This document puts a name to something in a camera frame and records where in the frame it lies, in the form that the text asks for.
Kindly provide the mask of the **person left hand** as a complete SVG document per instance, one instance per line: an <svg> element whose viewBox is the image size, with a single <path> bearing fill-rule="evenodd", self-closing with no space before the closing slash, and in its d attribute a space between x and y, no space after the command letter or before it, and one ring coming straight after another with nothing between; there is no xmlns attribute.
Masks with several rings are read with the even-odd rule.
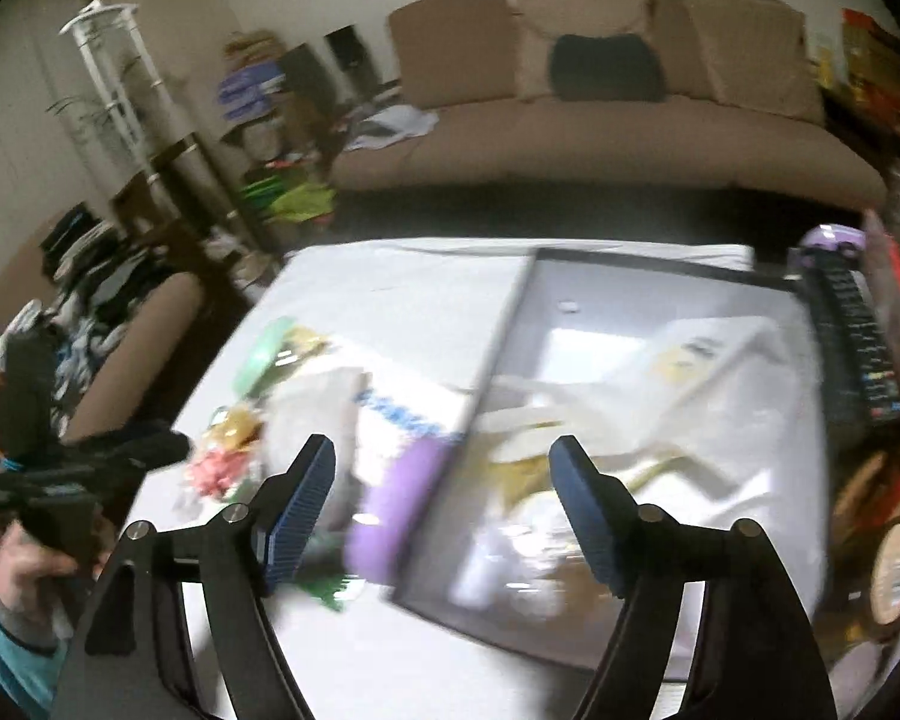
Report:
<svg viewBox="0 0 900 720"><path fill-rule="evenodd" d="M48 548L13 520L0 538L0 613L19 624L48 628L55 606L50 582L79 571L74 557Z"/></svg>

